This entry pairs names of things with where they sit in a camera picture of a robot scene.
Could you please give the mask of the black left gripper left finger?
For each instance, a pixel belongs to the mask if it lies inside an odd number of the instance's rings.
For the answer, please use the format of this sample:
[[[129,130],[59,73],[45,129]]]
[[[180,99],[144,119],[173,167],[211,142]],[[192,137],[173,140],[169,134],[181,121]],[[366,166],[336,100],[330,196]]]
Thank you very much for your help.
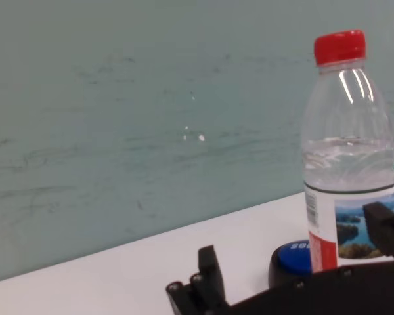
[[[172,282],[165,291],[176,315],[226,314],[230,309],[219,261],[212,245],[198,250],[198,272],[190,277],[188,283]]]

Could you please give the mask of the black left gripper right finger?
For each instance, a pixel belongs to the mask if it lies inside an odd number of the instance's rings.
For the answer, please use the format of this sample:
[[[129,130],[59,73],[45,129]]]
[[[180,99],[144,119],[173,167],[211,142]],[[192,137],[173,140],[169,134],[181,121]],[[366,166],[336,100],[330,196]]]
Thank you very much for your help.
[[[394,212],[380,202],[364,205],[363,211],[370,240],[382,254],[394,258]]]

